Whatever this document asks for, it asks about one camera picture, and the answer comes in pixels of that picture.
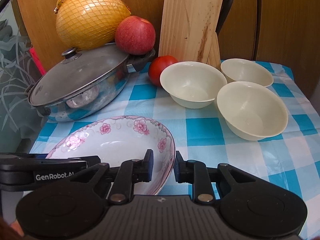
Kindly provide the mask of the deep plate pink flower rim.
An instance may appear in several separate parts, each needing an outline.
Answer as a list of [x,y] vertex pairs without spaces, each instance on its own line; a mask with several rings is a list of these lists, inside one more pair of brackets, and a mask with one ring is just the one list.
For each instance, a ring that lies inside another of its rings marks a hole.
[[142,116],[115,116],[88,124],[62,139],[47,155],[67,159],[97,155],[111,167],[143,159],[153,151],[152,179],[135,185],[135,194],[157,195],[166,183],[175,160],[175,143],[159,121]]

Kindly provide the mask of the cream bowl front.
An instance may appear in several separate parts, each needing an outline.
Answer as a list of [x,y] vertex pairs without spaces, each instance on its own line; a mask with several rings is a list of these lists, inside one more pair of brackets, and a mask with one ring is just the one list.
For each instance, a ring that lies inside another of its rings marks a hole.
[[289,121],[281,98],[253,82],[235,81],[223,86],[216,103],[230,130],[249,141],[279,135]]

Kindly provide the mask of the cream bowl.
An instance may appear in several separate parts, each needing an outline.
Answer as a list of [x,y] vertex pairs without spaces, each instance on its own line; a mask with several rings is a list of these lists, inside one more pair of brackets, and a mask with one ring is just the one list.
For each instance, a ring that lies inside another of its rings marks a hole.
[[221,72],[228,83],[247,81],[264,87],[274,82],[272,74],[263,66],[245,59],[227,59],[221,63]]
[[160,83],[176,103],[199,109],[213,103],[227,80],[218,69],[208,64],[183,61],[165,68]]
[[281,98],[253,82],[235,81],[223,86],[216,103],[230,130],[249,141],[279,135],[289,121]]

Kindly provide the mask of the blue white checkered tablecloth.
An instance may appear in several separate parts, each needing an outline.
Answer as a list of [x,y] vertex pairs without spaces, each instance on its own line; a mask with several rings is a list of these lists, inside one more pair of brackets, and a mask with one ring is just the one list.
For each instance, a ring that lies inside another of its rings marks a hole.
[[59,141],[91,122],[119,115],[146,116],[163,123],[185,159],[207,166],[229,163],[300,196],[308,218],[300,235],[319,235],[319,115],[293,81],[289,68],[263,62],[274,82],[271,91],[285,103],[289,122],[285,131],[271,139],[246,141],[226,125],[214,105],[187,109],[153,86],[144,69],[130,77],[121,93],[105,108],[76,122],[49,121],[40,131],[32,153],[48,153]]

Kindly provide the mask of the frosted glass door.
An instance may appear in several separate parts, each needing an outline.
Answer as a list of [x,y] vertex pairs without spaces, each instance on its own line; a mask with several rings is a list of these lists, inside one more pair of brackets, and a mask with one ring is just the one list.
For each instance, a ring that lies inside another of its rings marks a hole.
[[28,153],[43,117],[29,105],[26,89],[41,77],[17,0],[1,11],[1,152]]

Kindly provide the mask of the steel pan with lid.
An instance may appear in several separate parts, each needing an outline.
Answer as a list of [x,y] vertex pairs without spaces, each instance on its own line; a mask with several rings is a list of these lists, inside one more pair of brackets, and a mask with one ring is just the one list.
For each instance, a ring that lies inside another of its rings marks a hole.
[[125,87],[131,73],[141,71],[155,55],[131,55],[115,43],[63,52],[63,60],[26,90],[28,102],[41,116],[57,122],[79,120],[108,105]]

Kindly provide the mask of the red tomato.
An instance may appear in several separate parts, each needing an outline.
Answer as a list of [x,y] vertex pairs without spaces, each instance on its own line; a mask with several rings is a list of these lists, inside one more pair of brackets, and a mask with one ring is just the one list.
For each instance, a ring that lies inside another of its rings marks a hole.
[[170,56],[170,55],[159,56],[155,58],[151,62],[148,70],[148,76],[151,83],[157,87],[161,87],[161,83],[160,83],[161,73],[163,72],[163,70],[165,70],[165,68],[177,62],[178,61],[173,56]]

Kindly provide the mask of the red cutting board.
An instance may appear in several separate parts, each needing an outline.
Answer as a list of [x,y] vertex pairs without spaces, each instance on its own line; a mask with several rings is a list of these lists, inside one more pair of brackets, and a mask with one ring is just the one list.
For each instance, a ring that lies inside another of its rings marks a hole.
[[35,62],[35,65],[38,69],[38,71],[40,72],[40,74],[42,76],[44,76],[44,74],[46,74],[46,70],[43,68],[38,56],[37,56],[37,53],[35,51],[35,48],[34,47],[31,47],[29,49],[29,53],[31,54],[31,57],[33,58],[33,61]]

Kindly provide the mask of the red apple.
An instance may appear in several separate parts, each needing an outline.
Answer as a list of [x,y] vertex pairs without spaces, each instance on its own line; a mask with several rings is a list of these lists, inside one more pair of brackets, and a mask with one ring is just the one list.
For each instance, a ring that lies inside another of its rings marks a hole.
[[116,29],[116,45],[128,54],[147,54],[152,50],[155,40],[156,32],[153,25],[138,16],[125,18]]

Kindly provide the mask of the wooden knife block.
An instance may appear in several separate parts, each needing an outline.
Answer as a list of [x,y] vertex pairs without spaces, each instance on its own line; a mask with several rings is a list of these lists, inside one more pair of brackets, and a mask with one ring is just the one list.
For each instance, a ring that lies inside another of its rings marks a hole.
[[164,0],[159,56],[221,69],[216,26],[223,0]]

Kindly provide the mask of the yellow netted pomelo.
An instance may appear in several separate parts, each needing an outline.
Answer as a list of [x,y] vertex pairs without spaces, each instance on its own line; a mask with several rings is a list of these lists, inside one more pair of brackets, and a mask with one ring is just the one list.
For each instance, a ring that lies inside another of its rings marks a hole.
[[57,0],[54,13],[60,40],[80,50],[111,42],[120,22],[131,15],[122,0]]

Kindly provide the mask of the wooden cabinet doors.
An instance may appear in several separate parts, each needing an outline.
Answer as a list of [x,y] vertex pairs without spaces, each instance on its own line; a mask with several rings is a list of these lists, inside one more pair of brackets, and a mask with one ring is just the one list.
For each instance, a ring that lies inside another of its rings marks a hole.
[[[161,28],[164,0],[122,0],[133,15]],[[57,0],[17,0],[31,44],[45,70],[59,61],[66,46],[59,39]],[[310,98],[319,82],[319,0],[234,0],[219,34],[223,59],[244,58],[290,67]]]

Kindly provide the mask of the black scissors in block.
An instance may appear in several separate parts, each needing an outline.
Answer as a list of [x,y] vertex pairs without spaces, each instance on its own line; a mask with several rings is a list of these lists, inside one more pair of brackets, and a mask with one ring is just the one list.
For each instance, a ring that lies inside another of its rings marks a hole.
[[222,2],[220,14],[219,14],[219,19],[218,19],[216,31],[215,31],[217,33],[217,35],[219,35],[219,33],[222,29],[222,26],[228,16],[229,12],[230,12],[233,1],[234,0],[223,0],[223,2]]

